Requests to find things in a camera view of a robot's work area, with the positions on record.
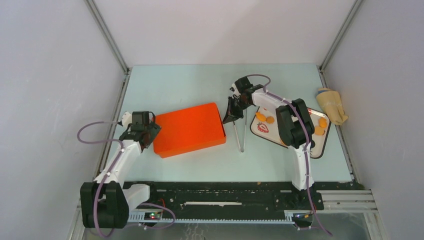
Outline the clear plastic tongs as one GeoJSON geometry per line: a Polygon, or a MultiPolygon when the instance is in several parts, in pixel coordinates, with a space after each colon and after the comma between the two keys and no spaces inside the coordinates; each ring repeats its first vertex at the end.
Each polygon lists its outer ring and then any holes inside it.
{"type": "Polygon", "coordinates": [[[236,122],[235,121],[233,122],[233,129],[234,129],[234,133],[235,133],[235,137],[236,137],[236,143],[237,143],[237,147],[238,147],[240,153],[244,153],[245,152],[245,147],[246,147],[248,110],[245,109],[243,111],[243,113],[244,113],[244,117],[243,117],[243,131],[242,131],[242,136],[239,136],[239,131],[237,129],[236,122]]]}

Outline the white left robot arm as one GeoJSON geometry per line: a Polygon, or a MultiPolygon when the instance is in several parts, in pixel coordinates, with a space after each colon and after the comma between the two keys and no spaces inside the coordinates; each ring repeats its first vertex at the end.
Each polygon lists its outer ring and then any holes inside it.
{"type": "Polygon", "coordinates": [[[124,127],[112,160],[91,182],[80,187],[82,222],[86,228],[122,229],[127,225],[130,211],[142,204],[153,208],[158,194],[146,184],[124,188],[125,179],[137,158],[153,143],[161,127],[151,111],[125,112],[117,125],[124,127]]]}

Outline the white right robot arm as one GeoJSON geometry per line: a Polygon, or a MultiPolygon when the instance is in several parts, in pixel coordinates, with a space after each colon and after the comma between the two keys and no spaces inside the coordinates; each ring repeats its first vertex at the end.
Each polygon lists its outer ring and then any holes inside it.
{"type": "Polygon", "coordinates": [[[251,107],[261,107],[271,112],[275,118],[278,135],[283,144],[294,152],[294,176],[292,185],[298,190],[291,194],[291,204],[304,209],[311,202],[306,191],[314,184],[311,176],[310,151],[312,135],[315,132],[313,121],[303,99],[288,100],[267,89],[271,79],[266,75],[252,74],[253,77],[268,79],[265,85],[253,85],[249,75],[236,80],[230,87],[227,109],[222,124],[232,123],[244,117],[244,111],[251,107]]]}

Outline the orange box lid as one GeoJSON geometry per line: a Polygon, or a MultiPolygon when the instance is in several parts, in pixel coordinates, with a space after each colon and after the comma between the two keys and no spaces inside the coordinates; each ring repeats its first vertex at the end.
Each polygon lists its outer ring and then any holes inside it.
{"type": "Polygon", "coordinates": [[[216,103],[210,102],[155,117],[161,130],[153,151],[169,158],[226,143],[227,136],[216,103]]]}

